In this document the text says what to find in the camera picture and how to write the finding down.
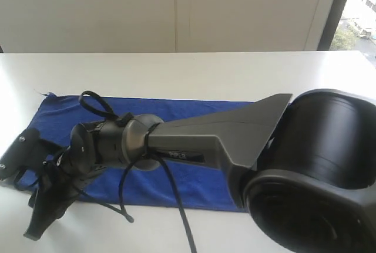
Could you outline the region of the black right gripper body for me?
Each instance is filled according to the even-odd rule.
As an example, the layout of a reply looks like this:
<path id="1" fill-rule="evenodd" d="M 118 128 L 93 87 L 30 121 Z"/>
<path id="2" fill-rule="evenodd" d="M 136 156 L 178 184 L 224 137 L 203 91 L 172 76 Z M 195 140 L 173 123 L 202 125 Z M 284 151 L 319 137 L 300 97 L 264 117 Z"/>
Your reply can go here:
<path id="1" fill-rule="evenodd" d="M 58 202 L 54 214 L 64 215 L 68 207 L 78 200 L 79 191 L 103 174 L 102 166 L 92 166 L 88 173 L 81 173 L 71 158 L 71 148 L 59 150 L 53 159 L 43 166 L 37 178 L 38 187 L 32 192 L 28 206 L 34 208 L 38 194 L 53 194 Z"/>

